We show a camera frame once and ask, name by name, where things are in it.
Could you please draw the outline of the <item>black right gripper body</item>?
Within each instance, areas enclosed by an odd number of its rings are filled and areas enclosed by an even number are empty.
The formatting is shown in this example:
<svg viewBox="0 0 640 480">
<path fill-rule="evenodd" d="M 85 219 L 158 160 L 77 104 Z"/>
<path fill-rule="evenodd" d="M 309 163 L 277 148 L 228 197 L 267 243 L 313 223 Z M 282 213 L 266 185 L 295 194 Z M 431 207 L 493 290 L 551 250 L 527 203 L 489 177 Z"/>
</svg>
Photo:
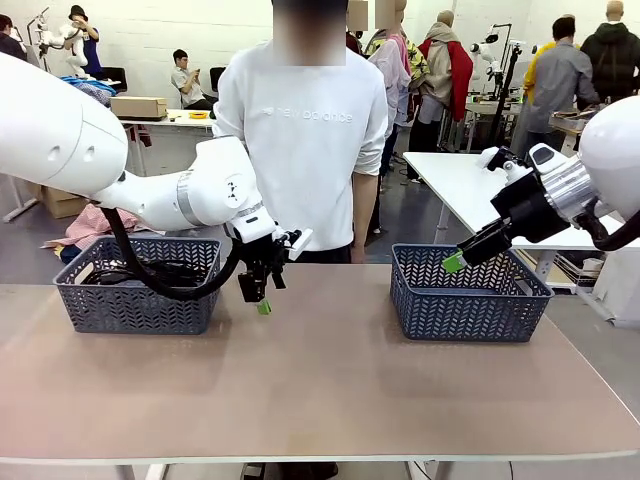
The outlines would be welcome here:
<svg viewBox="0 0 640 480">
<path fill-rule="evenodd" d="M 551 206 L 539 175 L 534 172 L 506 185 L 491 204 L 502 219 L 501 234 L 508 245 L 517 237 L 540 243 L 571 227 Z"/>
</svg>

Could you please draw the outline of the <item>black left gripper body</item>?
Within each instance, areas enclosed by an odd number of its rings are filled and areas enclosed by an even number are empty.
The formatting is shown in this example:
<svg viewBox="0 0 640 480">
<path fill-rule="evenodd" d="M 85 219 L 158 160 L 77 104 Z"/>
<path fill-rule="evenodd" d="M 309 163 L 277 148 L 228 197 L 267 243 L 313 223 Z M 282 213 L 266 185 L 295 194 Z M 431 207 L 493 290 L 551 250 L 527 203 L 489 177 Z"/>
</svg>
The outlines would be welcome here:
<svg viewBox="0 0 640 480">
<path fill-rule="evenodd" d="M 281 274 L 287 260 L 286 237 L 272 234 L 243 245 L 243 262 L 256 275 Z"/>
</svg>

